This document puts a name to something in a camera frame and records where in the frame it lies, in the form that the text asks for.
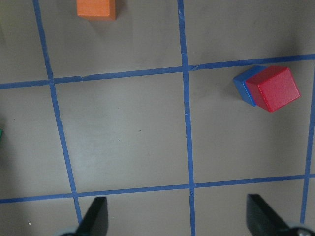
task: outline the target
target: blue cube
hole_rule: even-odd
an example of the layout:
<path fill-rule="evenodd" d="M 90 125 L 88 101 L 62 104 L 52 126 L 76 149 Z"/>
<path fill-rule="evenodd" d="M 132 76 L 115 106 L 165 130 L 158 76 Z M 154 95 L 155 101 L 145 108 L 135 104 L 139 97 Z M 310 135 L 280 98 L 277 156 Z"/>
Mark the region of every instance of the blue cube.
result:
<path fill-rule="evenodd" d="M 258 74 L 259 72 L 263 71 L 266 68 L 267 68 L 266 66 L 256 65 L 253 68 L 245 71 L 244 73 L 234 77 L 234 79 L 233 79 L 233 82 L 234 82 L 238 92 L 240 93 L 242 99 L 245 102 L 247 102 L 248 104 L 252 105 L 253 107 L 256 106 L 256 103 L 255 103 L 249 89 L 247 88 L 247 85 L 245 82 L 250 77 Z"/>

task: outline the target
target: blue tape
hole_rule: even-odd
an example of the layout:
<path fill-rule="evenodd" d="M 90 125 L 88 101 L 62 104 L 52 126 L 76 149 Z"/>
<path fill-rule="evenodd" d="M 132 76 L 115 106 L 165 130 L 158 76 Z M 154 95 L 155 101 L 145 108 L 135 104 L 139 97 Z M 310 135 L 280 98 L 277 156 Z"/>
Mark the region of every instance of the blue tape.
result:
<path fill-rule="evenodd" d="M 250 178 L 250 179 L 217 181 L 217 182 L 209 182 L 209 183 L 197 183 L 196 184 L 196 188 L 206 188 L 206 187 L 229 186 L 229 185 L 239 185 L 239 184 L 267 183 L 267 182 L 277 182 L 277 181 L 298 180 L 298 179 L 304 179 L 304 177 L 305 177 L 305 175 L 296 175 L 296 176 Z"/>
<path fill-rule="evenodd" d="M 189 70 L 194 71 L 194 70 L 201 70 L 201 69 L 218 69 L 218 68 L 226 68 L 226 67 L 233 67 L 233 66 L 272 64 L 272 63 L 300 61 L 300 60 L 315 60 L 315 54 L 295 55 L 295 56 L 276 57 L 276 58 L 250 59 L 250 60 L 235 60 L 235 61 L 206 63 L 206 64 L 200 64 L 200 65 L 190 65 Z"/>
<path fill-rule="evenodd" d="M 42 200 L 58 199 L 58 198 L 72 198 L 72 194 L 53 194 L 53 195 L 34 196 L 34 197 L 0 199 L 0 204 L 42 201 Z"/>
<path fill-rule="evenodd" d="M 185 35 L 185 11 L 184 1 L 178 0 L 178 22 L 179 34 L 182 53 L 183 66 L 183 84 L 184 84 L 184 107 L 185 107 L 185 124 L 186 124 L 186 142 L 187 142 L 187 160 L 188 160 L 188 179 L 189 179 L 189 207 L 190 207 L 190 231 L 191 235 L 196 235 L 195 226 L 195 200 L 194 200 L 194 179 L 193 179 L 193 156 L 192 156 L 192 138 L 191 138 L 191 119 L 190 119 L 190 104 L 189 104 L 189 67 L 187 57 L 187 44 Z"/>
<path fill-rule="evenodd" d="M 315 178 L 315 174 L 310 174 L 310 177 Z M 217 182 L 208 182 L 208 183 L 196 183 L 195 188 L 299 180 L 299 179 L 304 179 L 304 178 L 305 178 L 305 175 L 295 175 L 295 176 L 217 181 Z M 0 199 L 0 204 L 15 203 L 15 202 L 40 201 L 40 200 L 56 199 L 56 198 L 74 198 L 74 199 L 77 199 L 79 197 L 92 197 L 92 196 L 101 196 L 101 195 L 155 192 L 155 191 L 167 191 L 167 190 L 178 190 L 178 189 L 190 189 L 190 185 L 189 184 L 178 184 L 178 185 L 166 185 L 166 186 L 155 186 L 155 187 L 127 188 L 127 189 L 92 191 L 92 192 L 82 192 L 82 193 L 65 193 L 65 194 L 44 195 L 44 196 L 34 196 L 34 197 Z M 191 191 L 190 197 L 193 197 L 193 196 L 194 196 L 194 191 Z"/>
<path fill-rule="evenodd" d="M 49 84 L 49 80 L 15 82 L 15 83 L 0 84 L 0 89 L 26 88 L 26 87 L 33 87 L 33 86 L 44 86 L 48 84 Z"/>
<path fill-rule="evenodd" d="M 43 55 L 44 55 L 47 76 L 48 76 L 48 79 L 50 82 L 49 87 L 50 87 L 51 99 L 52 99 L 52 103 L 53 103 L 53 107 L 54 107 L 60 142 L 61 142 L 61 146 L 63 149 L 63 156 L 64 156 L 65 166 L 66 166 L 67 173 L 68 173 L 70 188 L 71 188 L 72 193 L 76 193 L 77 191 L 76 191 L 76 187 L 75 187 L 75 182 L 74 182 L 71 162 L 70 162 L 70 158 L 69 158 L 68 148 L 67 148 L 67 144 L 65 141 L 63 124 L 62 124 L 62 121 L 60 118 L 60 110 L 59 110 L 59 105 L 58 105 L 58 101 L 57 101 L 57 93 L 56 93 L 56 86 L 54 83 L 54 75 L 53 75 L 52 67 L 50 65 L 50 59 L 49 59 L 48 49 L 47 49 L 47 44 L 46 44 L 46 36 L 45 36 L 43 22 L 41 19 L 41 12 L 40 12 L 40 6 L 39 6 L 38 0 L 33 0 L 33 6 L 34 6 L 34 11 L 35 11 L 35 16 L 36 16 L 36 22 L 37 22 L 37 28 L 38 28 L 40 43 L 41 43 L 41 47 L 42 47 L 42 51 L 43 51 Z M 73 199 L 74 199 L 74 205 L 75 205 L 75 210 L 76 210 L 78 222 L 81 222 L 82 216 L 81 216 L 81 210 L 80 210 L 78 198 L 73 197 Z"/>
<path fill-rule="evenodd" d="M 155 192 L 155 191 L 166 191 L 166 190 L 177 190 L 177 189 L 189 189 L 189 185 L 188 184 L 180 184 L 180 185 L 168 185 L 168 186 L 127 188 L 127 189 L 84 192 L 84 193 L 78 193 L 78 197 L 114 195 L 114 194 L 126 194 L 126 193 L 143 193 L 143 192 Z"/>
<path fill-rule="evenodd" d="M 74 207 L 75 207 L 75 212 L 77 214 L 78 223 L 80 224 L 82 221 L 82 214 L 81 214 L 81 209 L 80 209 L 80 204 L 79 204 L 79 198 L 73 197 L 73 200 L 74 200 Z"/>
<path fill-rule="evenodd" d="M 310 170 L 311 170 L 313 139 L 314 139 L 314 125 L 315 125 L 315 69 L 314 69 L 314 77 L 313 77 L 313 91 L 312 91 L 309 136 L 308 136 L 308 142 L 307 142 L 306 162 L 305 162 L 305 180 L 304 180 L 304 186 L 303 186 L 303 197 L 302 197 L 302 206 L 301 206 L 301 215 L 300 215 L 300 223 L 302 224 L 304 224 L 305 222 L 305 213 L 306 213 L 306 208 L 307 208 L 307 196 L 308 196 L 308 191 L 309 191 Z"/>
<path fill-rule="evenodd" d="M 51 68 L 50 60 L 49 60 L 49 56 L 48 56 L 46 36 L 45 36 L 43 21 L 41 19 L 40 6 L 39 6 L 38 0 L 33 0 L 33 6 L 34 6 L 34 11 L 35 11 L 35 16 L 36 16 L 36 23 L 37 23 L 37 29 L 38 29 L 38 33 L 39 33 L 40 43 L 41 43 L 41 47 L 42 47 L 42 51 L 43 51 L 43 55 L 44 55 L 44 61 L 45 61 L 47 76 L 48 76 L 49 80 L 52 80 L 53 79 L 53 70 Z"/>
<path fill-rule="evenodd" d="M 105 73 L 105 74 L 95 74 L 88 75 L 85 77 L 81 76 L 71 76 L 54 79 L 56 84 L 60 83 L 71 83 L 71 82 L 80 82 L 80 81 L 91 81 L 91 80 L 105 80 L 105 79 L 116 79 L 116 78 L 125 78 L 133 76 L 143 76 L 143 75 L 157 75 L 157 74 L 169 74 L 182 72 L 181 66 L 176 67 L 167 67 L 167 68 L 157 68 L 157 69 L 148 69 L 148 70 L 133 70 L 125 72 L 116 72 L 116 73 Z"/>

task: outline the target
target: orange block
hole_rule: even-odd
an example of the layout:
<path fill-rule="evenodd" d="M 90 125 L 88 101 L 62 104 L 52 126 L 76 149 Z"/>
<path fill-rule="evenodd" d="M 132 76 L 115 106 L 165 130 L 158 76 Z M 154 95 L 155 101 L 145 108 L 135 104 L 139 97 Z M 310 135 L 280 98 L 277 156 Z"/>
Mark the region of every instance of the orange block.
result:
<path fill-rule="evenodd" d="M 114 21 L 115 0 L 77 0 L 77 13 L 89 21 Z"/>

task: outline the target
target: cube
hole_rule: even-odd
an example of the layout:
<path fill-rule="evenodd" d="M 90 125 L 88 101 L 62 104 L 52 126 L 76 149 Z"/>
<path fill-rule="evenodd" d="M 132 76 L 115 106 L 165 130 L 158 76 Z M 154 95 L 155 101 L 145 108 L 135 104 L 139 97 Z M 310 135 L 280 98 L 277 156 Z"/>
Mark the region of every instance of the cube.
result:
<path fill-rule="evenodd" d="M 77 14 L 89 21 L 113 21 L 115 0 L 77 0 Z"/>
<path fill-rule="evenodd" d="M 250 91 L 247 88 L 246 80 L 248 80 L 250 77 L 258 74 L 259 72 L 266 69 L 266 66 L 259 66 L 256 65 L 252 67 L 251 69 L 245 71 L 244 73 L 234 77 L 233 82 L 241 95 L 242 99 L 247 102 L 248 104 L 252 105 L 253 107 L 256 106 L 256 103 L 250 93 Z"/>
<path fill-rule="evenodd" d="M 300 92 L 288 67 L 269 66 L 246 80 L 257 106 L 274 112 L 299 98 Z"/>

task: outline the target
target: red cube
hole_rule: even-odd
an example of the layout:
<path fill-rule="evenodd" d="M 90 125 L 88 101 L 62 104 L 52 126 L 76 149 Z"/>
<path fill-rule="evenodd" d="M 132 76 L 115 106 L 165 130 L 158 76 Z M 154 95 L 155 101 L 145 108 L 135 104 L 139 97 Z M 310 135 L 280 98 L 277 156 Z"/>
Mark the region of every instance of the red cube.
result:
<path fill-rule="evenodd" d="M 257 106 L 274 112 L 299 98 L 300 92 L 288 67 L 269 66 L 246 80 Z"/>

